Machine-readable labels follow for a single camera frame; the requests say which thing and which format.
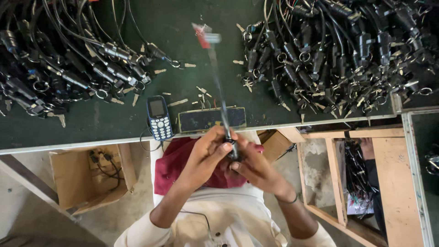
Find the wooden block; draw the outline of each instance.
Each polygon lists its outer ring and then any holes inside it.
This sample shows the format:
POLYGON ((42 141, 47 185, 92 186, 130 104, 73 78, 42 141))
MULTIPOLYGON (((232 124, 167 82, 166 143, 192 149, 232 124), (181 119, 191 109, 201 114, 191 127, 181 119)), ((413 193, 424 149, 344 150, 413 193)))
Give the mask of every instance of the wooden block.
POLYGON ((330 216, 328 213, 322 211, 316 206, 305 205, 305 208, 366 247, 387 246, 386 242, 384 241, 384 238, 381 235, 379 235, 376 232, 373 232, 372 230, 368 229, 366 226, 360 225, 354 221, 350 221, 349 224, 346 227, 344 227, 338 223, 336 218, 330 216))
POLYGON ((390 128, 380 130, 361 130, 361 131, 349 131, 351 138, 361 137, 404 137, 403 128, 390 128))
POLYGON ((424 246, 405 138, 372 138, 390 247, 424 246))
POLYGON ((292 143, 305 142, 305 138, 303 138, 302 134, 299 133, 296 127, 278 128, 277 131, 292 143))
POLYGON ((302 197, 303 203, 306 205, 306 184, 305 184, 305 174, 303 172, 303 150, 300 146, 300 143, 297 143, 297 158, 299 159, 299 173, 300 173, 300 182, 302 184, 302 197))
POLYGON ((348 215, 346 213, 345 197, 343 196, 342 180, 340 178, 340 169, 338 167, 337 150, 335 148, 334 139, 326 138, 326 148, 328 150, 329 169, 331 170, 332 187, 334 188, 338 222, 342 226, 346 226, 348 223, 348 215))

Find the finger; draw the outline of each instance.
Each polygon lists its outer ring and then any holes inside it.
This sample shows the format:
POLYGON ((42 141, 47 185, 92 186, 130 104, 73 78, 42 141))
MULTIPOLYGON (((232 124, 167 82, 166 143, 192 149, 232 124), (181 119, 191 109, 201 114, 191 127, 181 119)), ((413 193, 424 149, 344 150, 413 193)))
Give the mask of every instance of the finger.
POLYGON ((208 145, 209 143, 223 139, 226 132, 224 127, 220 125, 213 126, 203 137, 201 137, 198 141, 203 145, 208 145))
POLYGON ((260 177, 254 173, 249 166, 247 166, 244 163, 239 163, 239 162, 233 162, 230 165, 230 169, 234 170, 236 172, 238 172, 239 174, 241 174, 242 176, 244 176, 246 179, 248 179, 250 181, 250 183, 256 183, 260 177))
POLYGON ((230 129, 230 136, 232 137, 233 140, 238 140, 238 134, 235 133, 235 131, 233 130, 233 128, 229 128, 230 129))
POLYGON ((228 142, 219 146, 215 152, 207 157, 203 163, 208 166, 216 167, 216 165, 230 152, 232 151, 232 145, 228 142))

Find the person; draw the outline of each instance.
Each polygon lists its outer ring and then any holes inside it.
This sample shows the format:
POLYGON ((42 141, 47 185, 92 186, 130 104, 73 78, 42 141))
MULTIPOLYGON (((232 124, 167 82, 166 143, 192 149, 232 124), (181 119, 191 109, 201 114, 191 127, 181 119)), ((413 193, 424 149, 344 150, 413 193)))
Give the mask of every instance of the person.
MULTIPOLYGON (((125 230, 114 246, 285 247, 288 241, 264 205, 263 193, 272 193, 287 222, 291 246, 335 247, 297 199, 293 186, 247 138, 231 134, 242 159, 232 162, 226 172, 244 176, 248 183, 229 189, 203 187, 232 149, 230 143, 223 143, 224 128, 214 126, 197 140, 169 191, 164 196, 154 195, 156 207, 125 230)), ((250 137, 260 144, 255 131, 250 137)))

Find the concrete floor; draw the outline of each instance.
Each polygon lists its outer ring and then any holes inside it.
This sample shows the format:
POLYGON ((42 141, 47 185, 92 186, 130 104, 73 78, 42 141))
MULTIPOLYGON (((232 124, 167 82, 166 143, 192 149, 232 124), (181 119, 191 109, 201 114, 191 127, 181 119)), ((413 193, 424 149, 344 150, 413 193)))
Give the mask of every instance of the concrete floor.
MULTIPOLYGON (((133 194, 106 207, 84 213, 74 224, 57 213, 40 198, 0 171, 0 239, 6 235, 45 236, 99 244, 99 240, 112 246, 119 235, 142 215, 153 208, 149 154, 139 143, 130 144, 137 184, 133 194)), ((55 189, 47 152, 14 155, 50 187, 55 189)), ((274 162, 273 166, 301 192, 297 151, 294 150, 274 162)), ((273 220, 287 236, 288 228, 273 195, 265 194, 264 200, 271 210, 273 220)), ((362 246, 335 227, 320 220, 339 247, 362 246)))

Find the wrist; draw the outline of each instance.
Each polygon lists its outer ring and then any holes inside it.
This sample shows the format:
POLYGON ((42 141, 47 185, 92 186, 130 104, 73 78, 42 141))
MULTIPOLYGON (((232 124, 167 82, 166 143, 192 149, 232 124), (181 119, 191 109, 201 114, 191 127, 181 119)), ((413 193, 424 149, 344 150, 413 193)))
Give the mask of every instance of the wrist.
POLYGON ((286 181, 284 181, 279 190, 275 191, 274 195, 277 199, 284 202, 292 202, 297 197, 294 187, 286 181))

